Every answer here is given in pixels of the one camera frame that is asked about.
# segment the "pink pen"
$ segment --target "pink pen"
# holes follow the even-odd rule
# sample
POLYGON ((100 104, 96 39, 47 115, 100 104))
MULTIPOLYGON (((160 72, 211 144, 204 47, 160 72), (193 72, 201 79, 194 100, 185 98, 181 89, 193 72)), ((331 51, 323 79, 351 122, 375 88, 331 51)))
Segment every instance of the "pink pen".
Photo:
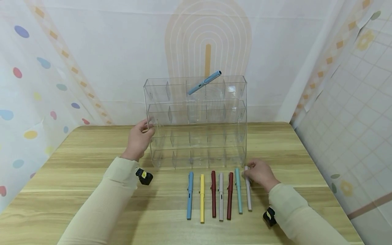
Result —
POLYGON ((245 177, 246 183, 246 198, 248 200, 248 211, 252 211, 252 202, 250 200, 250 180, 248 177, 245 177))

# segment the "pink dot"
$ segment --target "pink dot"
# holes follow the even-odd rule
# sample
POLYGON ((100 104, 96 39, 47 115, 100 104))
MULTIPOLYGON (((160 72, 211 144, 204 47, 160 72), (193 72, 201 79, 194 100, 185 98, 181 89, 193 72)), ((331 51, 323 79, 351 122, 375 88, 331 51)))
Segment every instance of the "pink dot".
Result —
POLYGON ((14 67, 13 72, 15 77, 22 78, 22 72, 18 68, 14 67))
POLYGON ((51 112, 50 112, 50 116, 51 116, 54 120, 57 119, 57 114, 56 114, 55 111, 51 111, 51 112))
POLYGON ((0 195, 1 196, 6 196, 7 195, 7 189, 4 185, 0 186, 0 195))
POLYGON ((84 124, 85 125, 89 125, 90 124, 90 122, 89 121, 87 121, 86 119, 84 119, 84 118, 82 118, 82 121, 84 122, 84 124))

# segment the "clear acrylic organizer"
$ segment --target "clear acrylic organizer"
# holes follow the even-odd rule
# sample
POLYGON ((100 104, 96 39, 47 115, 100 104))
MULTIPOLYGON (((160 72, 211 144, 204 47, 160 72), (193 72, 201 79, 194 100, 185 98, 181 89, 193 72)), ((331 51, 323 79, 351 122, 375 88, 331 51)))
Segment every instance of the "clear acrylic organizer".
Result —
POLYGON ((247 82, 219 76, 192 95, 205 78, 147 79, 147 118, 155 127, 150 149, 155 167, 243 165, 247 141, 247 82))

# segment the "hand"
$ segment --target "hand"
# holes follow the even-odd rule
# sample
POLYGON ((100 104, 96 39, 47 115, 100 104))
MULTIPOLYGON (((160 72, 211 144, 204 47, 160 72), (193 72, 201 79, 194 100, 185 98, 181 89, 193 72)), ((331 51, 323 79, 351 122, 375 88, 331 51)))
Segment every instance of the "hand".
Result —
POLYGON ((148 124, 147 119, 136 124, 129 132, 127 148, 120 157, 138 162, 144 156, 154 133, 155 128, 152 124, 148 124))
POLYGON ((269 193, 275 185, 280 183, 279 180, 275 178, 271 167, 264 161, 253 159, 248 163, 248 167, 249 169, 244 171, 244 175, 263 186, 267 193, 269 193))

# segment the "beige sleeve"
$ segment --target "beige sleeve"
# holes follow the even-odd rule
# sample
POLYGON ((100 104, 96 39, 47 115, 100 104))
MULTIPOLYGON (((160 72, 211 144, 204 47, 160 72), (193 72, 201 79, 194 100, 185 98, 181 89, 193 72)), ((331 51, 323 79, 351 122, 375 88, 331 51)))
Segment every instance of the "beige sleeve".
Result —
POLYGON ((269 193, 275 219, 288 238, 300 245, 349 245, 294 188, 278 184, 269 193))
POLYGON ((117 219, 136 190, 138 163, 116 158, 69 223, 58 245, 108 244, 117 219))

